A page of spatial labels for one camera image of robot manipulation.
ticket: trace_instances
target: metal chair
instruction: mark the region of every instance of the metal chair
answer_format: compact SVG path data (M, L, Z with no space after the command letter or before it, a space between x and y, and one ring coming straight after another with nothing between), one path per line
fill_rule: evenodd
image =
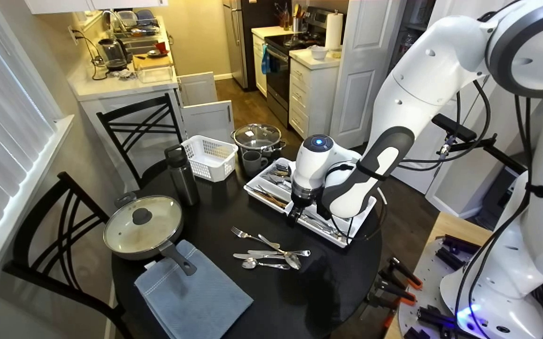
M44 220L59 201L63 203L63 212L59 218L59 227L56 229L57 239L39 252L35 260L31 260L33 256L29 254L33 252L31 248L35 237L40 226L54 226ZM78 220L80 207L86 207L84 211L90 211L91 214ZM101 209L99 203L67 171L63 171L59 173L59 182L52 186L27 214L14 241L14 258L5 265L5 271L103 312L118 325L123 337L131 339L133 333L122 318L122 307L110 307L103 299L84 292L74 271L74 244L86 233L106 222L106 211ZM56 267L61 267L65 278L54 276Z
M108 113L99 113L99 118L105 130L110 133L116 147L120 148L123 160L127 162L140 188L144 188L154 177L165 171L167 162L161 160L140 175L137 169L137 163L133 162L129 154L133 147L146 133L171 133L171 135L178 135L180 143L184 141L178 116L176 116L176 111L169 94L161 98L131 103L131 105L125 105Z

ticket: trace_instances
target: dish rack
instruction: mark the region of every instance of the dish rack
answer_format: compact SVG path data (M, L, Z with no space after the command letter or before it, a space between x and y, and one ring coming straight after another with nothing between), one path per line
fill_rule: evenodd
M291 199L293 192L291 173L295 173L295 162L287 158L278 158L263 173L254 177L244 188L248 190L250 195L254 195L261 203L272 207L282 214L289 214L295 205ZM370 197L369 207L361 214L353 218L335 216L335 222L325 220L316 211L316 205L310 205L304 209L303 216L297 222L312 229L314 233L325 237L327 241L335 243L336 246L346 248L363 227L374 205L376 197Z

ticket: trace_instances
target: gray dish towel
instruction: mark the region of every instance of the gray dish towel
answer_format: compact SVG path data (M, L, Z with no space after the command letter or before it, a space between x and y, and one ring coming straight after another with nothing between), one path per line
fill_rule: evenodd
M152 312L174 339L218 339L254 303L227 273L223 273L193 243L182 241L178 250L197 265L195 275L165 258L137 280Z

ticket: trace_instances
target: spoon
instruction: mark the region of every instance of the spoon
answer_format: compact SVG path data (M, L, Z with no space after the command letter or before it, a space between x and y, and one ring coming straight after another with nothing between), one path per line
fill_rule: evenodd
M286 265L286 263L267 263L267 261L257 261L257 258L250 256L246 261L242 261L242 267L244 269L255 269L257 265L263 265L263 267L274 267L274 269L291 269L291 265Z
M303 261L299 260L299 256L297 256L295 252L287 252L287 250L284 250L278 243L271 243L263 233L257 233L257 237L259 237L265 244L269 244L269 246L272 246L274 250L278 250L280 254L284 254L286 260L287 260L287 263L289 263L293 269L301 269L301 267L303 267Z

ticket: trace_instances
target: stove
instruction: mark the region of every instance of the stove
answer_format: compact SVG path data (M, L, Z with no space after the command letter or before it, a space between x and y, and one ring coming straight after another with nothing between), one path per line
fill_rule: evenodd
M316 39L308 34L271 35L267 37L271 52L269 103L272 113L289 126L289 82L293 49L308 49Z

